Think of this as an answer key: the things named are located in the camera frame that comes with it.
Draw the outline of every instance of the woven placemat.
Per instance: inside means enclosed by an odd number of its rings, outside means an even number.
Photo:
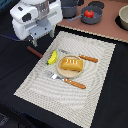
[[[61,31],[14,95],[83,128],[89,128],[114,48],[115,44],[112,43]],[[58,74],[56,63],[65,56],[59,49],[99,60],[98,63],[83,60],[84,71],[79,77],[72,79],[86,85],[86,89],[74,87],[61,80],[53,80],[44,74],[46,70]],[[47,65],[53,50],[57,51],[57,61]]]

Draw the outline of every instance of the banana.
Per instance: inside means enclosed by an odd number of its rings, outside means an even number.
[[[57,59],[57,52],[55,50],[53,50],[52,56],[47,61],[47,65],[51,65],[51,64],[55,63],[56,62],[56,59]]]

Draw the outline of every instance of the bread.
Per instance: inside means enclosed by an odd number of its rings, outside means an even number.
[[[83,60],[63,58],[61,63],[61,69],[82,71]]]

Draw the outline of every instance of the red object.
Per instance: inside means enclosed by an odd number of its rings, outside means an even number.
[[[31,48],[30,46],[27,47],[27,49],[32,52],[33,54],[35,54],[36,56],[38,56],[39,58],[42,58],[43,55],[39,52],[37,52],[36,50],[34,50],[33,48]]]
[[[93,18],[94,12],[92,10],[86,10],[84,16]]]

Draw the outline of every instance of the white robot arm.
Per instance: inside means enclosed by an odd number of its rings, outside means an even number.
[[[37,39],[50,33],[54,37],[54,27],[62,19],[60,0],[49,4],[48,0],[21,0],[11,10],[13,28],[20,40],[32,40],[37,46]]]

